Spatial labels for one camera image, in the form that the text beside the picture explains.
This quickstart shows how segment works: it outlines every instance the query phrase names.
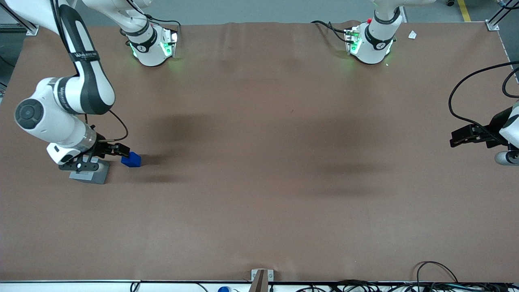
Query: yellow floor line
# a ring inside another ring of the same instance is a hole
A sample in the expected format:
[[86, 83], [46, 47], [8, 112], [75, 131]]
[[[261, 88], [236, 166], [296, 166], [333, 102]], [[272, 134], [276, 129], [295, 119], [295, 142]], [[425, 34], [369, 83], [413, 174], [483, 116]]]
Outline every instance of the yellow floor line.
[[472, 21], [470, 20], [469, 11], [467, 10], [467, 6], [465, 5], [465, 0], [458, 0], [459, 10], [461, 10], [461, 15], [463, 15], [464, 21]]

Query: metal frame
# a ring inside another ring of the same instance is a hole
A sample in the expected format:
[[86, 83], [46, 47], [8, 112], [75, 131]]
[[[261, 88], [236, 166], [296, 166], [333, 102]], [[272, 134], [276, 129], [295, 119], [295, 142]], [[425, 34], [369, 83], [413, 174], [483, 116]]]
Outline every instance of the metal frame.
[[35, 25], [32, 22], [23, 19], [21, 16], [12, 11], [4, 0], [0, 0], [0, 7], [5, 10], [11, 17], [13, 17], [18, 23], [16, 24], [0, 24], [0, 32], [4, 33], [20, 33], [27, 31], [26, 35], [34, 36], [38, 34], [39, 25]]
[[[508, 7], [515, 7], [519, 5], [519, 0], [508, 0], [506, 6]], [[487, 29], [489, 31], [498, 31], [499, 26], [497, 25], [501, 19], [503, 19], [511, 10], [500, 8], [496, 14], [490, 19], [485, 20]]]

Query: gray floor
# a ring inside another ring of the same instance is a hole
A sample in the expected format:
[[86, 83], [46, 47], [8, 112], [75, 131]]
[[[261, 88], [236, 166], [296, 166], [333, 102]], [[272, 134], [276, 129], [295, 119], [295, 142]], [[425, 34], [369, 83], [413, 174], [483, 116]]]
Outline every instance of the gray floor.
[[[465, 0], [472, 21], [490, 18], [498, 6], [493, 0]], [[115, 25], [105, 15], [86, 7], [81, 0], [76, 9], [87, 25]], [[158, 19], [175, 19], [182, 24], [223, 24], [228, 22], [310, 22], [323, 20], [344, 22], [365, 20], [373, 16], [373, 5], [368, 0], [154, 0], [145, 12]], [[428, 6], [406, 7], [409, 22], [463, 21], [458, 2], [448, 7], [445, 0]], [[0, 13], [0, 23], [7, 22]], [[512, 11], [500, 24], [500, 35], [511, 60], [519, 59], [519, 10]], [[0, 56], [15, 64], [20, 54], [23, 34], [0, 33]], [[0, 60], [0, 82], [7, 84], [12, 67]]]

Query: bracket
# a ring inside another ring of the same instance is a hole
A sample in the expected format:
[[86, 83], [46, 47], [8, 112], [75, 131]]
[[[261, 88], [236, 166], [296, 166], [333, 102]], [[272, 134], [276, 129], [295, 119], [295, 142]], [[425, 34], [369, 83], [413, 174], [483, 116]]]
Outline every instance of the bracket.
[[499, 25], [497, 25], [497, 24], [496, 25], [490, 24], [488, 19], [485, 19], [485, 24], [487, 26], [488, 31], [498, 31], [499, 30]]
[[[256, 274], [259, 270], [266, 270], [266, 269], [254, 269], [251, 270], [251, 281], [254, 281], [254, 277], [256, 277]], [[266, 270], [267, 271], [267, 279], [272, 282], [274, 281], [274, 270]]]

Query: black band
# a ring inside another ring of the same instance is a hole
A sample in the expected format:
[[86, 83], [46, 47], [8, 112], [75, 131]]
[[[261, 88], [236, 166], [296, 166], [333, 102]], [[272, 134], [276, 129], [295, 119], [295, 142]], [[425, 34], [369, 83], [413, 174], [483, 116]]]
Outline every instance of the black band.
[[377, 17], [377, 13], [374, 13], [375, 14], [375, 21], [380, 23], [380, 24], [392, 24], [393, 22], [395, 22], [398, 18], [398, 16], [400, 16], [400, 8], [397, 7], [395, 10], [394, 10], [394, 15], [393, 15], [393, 18], [391, 18], [390, 20], [381, 20], [380, 18]]
[[72, 62], [92, 62], [100, 60], [97, 51], [72, 52], [69, 53], [69, 57], [72, 60]]
[[69, 81], [69, 79], [72, 78], [71, 77], [64, 77], [64, 78], [61, 78], [61, 80], [59, 80], [59, 82], [57, 83], [58, 85], [58, 88], [57, 88], [57, 93], [58, 93], [58, 100], [60, 101], [60, 105], [61, 107], [69, 114], [79, 114], [78, 112], [74, 111], [72, 109], [72, 107], [70, 106], [69, 102], [67, 101], [66, 99], [66, 95], [65, 95], [65, 86], [66, 86], [66, 83], [67, 81]]
[[147, 41], [140, 43], [140, 44], [130, 42], [130, 44], [132, 45], [132, 47], [134, 49], [136, 49], [139, 52], [148, 52], [149, 48], [151, 46], [153, 46], [153, 44], [155, 43], [156, 40], [157, 40], [157, 31], [155, 29], [153, 29], [153, 35]]
[[380, 50], [385, 49], [387, 47], [387, 45], [389, 45], [391, 43], [391, 41], [393, 40], [394, 35], [390, 39], [386, 39], [384, 41], [381, 39], [377, 39], [371, 35], [369, 28], [370, 28], [370, 25], [368, 24], [368, 26], [366, 26], [366, 30], [364, 31], [364, 34], [366, 35], [366, 40], [370, 44], [373, 45], [373, 48], [375, 50], [380, 51]]
[[141, 34], [144, 34], [148, 30], [148, 27], [149, 27], [149, 21], [146, 19], [146, 25], [143, 28], [141, 28], [139, 31], [136, 31], [136, 32], [127, 32], [125, 30], [123, 30], [123, 31], [126, 34], [126, 36], [139, 36]]

